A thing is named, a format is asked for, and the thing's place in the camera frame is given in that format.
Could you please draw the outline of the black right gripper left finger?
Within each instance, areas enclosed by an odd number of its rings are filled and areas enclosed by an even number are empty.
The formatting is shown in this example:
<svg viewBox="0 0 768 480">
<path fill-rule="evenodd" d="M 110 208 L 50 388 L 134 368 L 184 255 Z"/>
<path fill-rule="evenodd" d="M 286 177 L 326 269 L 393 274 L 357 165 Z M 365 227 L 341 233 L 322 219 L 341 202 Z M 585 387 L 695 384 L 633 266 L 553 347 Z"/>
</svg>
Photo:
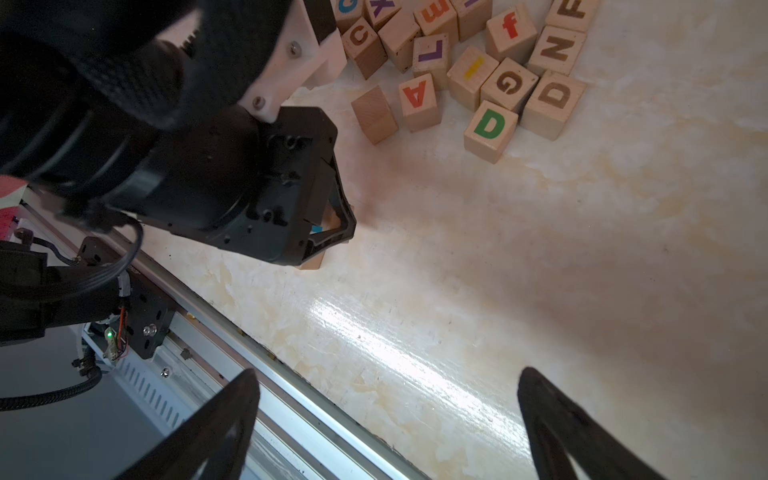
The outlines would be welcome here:
<svg viewBox="0 0 768 480">
<path fill-rule="evenodd" d="M 256 371 L 243 370 L 120 479 L 238 479 L 259 410 Z"/>
</svg>

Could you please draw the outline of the wooden block green D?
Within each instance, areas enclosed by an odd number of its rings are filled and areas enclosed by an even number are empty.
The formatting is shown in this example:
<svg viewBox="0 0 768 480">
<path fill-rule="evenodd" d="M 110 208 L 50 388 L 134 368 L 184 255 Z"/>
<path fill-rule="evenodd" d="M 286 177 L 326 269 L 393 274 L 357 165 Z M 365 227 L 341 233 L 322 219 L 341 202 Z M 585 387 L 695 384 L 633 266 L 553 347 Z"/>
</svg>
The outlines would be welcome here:
<svg viewBox="0 0 768 480">
<path fill-rule="evenodd" d="M 519 115 L 488 100 L 483 100 L 464 131 L 464 149 L 496 164 L 511 141 Z"/>
</svg>

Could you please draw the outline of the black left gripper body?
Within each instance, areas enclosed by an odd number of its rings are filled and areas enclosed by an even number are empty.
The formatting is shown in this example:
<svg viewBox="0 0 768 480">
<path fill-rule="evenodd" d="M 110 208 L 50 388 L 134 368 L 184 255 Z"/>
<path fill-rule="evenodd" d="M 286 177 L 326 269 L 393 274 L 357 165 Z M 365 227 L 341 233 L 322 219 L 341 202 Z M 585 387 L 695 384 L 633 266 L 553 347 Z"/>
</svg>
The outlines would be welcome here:
<svg viewBox="0 0 768 480">
<path fill-rule="evenodd" d="M 318 107 L 283 107 L 273 123 L 229 107 L 161 135 L 107 204 L 174 235 L 299 266 L 355 233 L 337 135 Z"/>
</svg>

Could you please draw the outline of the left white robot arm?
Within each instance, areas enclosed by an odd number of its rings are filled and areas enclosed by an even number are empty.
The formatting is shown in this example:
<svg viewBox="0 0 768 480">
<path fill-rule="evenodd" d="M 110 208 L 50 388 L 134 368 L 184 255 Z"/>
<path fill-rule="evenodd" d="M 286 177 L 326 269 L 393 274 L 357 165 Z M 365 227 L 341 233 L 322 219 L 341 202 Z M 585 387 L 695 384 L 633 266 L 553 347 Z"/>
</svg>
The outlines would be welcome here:
<svg viewBox="0 0 768 480">
<path fill-rule="evenodd" d="M 288 104 L 345 64 L 327 1 L 5 1 L 1 171 L 84 229 L 298 266 L 356 228 L 336 126 Z"/>
</svg>

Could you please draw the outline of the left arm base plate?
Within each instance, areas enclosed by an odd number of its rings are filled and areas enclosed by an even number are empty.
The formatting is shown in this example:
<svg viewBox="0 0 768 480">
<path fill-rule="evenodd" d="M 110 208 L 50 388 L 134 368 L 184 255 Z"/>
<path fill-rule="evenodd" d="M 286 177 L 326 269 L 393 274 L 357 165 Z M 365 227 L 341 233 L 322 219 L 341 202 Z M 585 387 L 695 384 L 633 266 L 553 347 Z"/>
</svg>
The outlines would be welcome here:
<svg viewBox="0 0 768 480">
<path fill-rule="evenodd" d="M 119 352 L 149 359 L 170 330 L 175 303 L 135 268 L 124 277 L 127 283 L 115 279 L 85 297 L 86 338 L 110 360 Z"/>
</svg>

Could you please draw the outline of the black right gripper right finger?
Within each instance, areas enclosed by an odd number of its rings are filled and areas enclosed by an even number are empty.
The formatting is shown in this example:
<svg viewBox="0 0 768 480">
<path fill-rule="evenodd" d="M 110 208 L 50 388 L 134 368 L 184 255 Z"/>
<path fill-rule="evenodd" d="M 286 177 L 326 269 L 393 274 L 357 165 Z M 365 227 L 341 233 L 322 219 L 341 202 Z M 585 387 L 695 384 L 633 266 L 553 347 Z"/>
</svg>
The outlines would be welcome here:
<svg viewBox="0 0 768 480">
<path fill-rule="evenodd" d="M 517 397 L 540 479 L 575 479 L 578 464 L 590 479 L 662 480 L 537 369 L 522 370 Z"/>
</svg>

